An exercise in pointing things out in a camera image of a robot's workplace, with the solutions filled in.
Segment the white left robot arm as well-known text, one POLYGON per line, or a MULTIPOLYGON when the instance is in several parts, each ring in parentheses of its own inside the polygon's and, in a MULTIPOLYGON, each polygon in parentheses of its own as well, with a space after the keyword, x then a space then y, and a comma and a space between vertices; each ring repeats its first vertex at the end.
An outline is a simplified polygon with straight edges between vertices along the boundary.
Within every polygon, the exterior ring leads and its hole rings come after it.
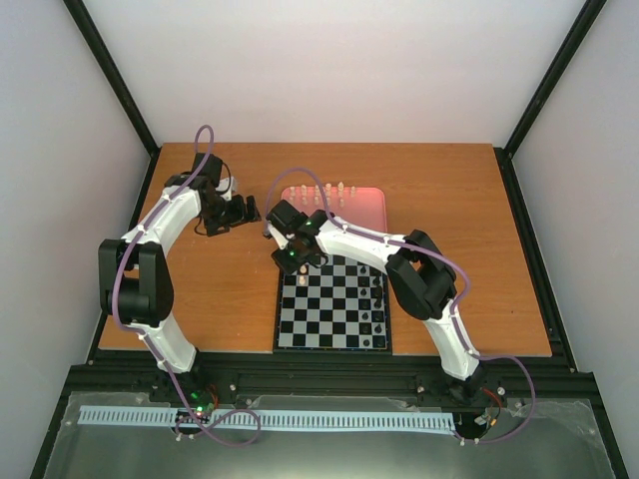
POLYGON ((213 154, 197 153, 189 172, 171 176, 141 222, 118 239, 99 246, 102 310, 120 329, 137 335, 157 365, 173 371, 172 387, 186 401, 201 399, 208 377, 193 367, 198 350, 182 333, 174 315, 174 287, 168 253, 192 220, 205 237, 261 219, 254 197, 237 193, 229 166, 213 154))

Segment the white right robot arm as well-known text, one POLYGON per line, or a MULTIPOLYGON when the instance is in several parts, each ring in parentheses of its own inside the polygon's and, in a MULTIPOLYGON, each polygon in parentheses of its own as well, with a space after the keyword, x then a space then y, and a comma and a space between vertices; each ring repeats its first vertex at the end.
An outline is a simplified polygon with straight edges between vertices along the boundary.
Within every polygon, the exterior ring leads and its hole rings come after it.
POLYGON ((276 241, 272 258, 285 273, 304 264, 318 265, 329 255, 385 273, 398 305, 430 334, 446 375, 447 395, 459 405, 471 405, 482 388, 485 370, 458 307, 463 294, 456 290, 456 278, 468 277, 426 233, 377 232, 323 210, 308 216, 281 200, 266 215, 265 236, 276 241))

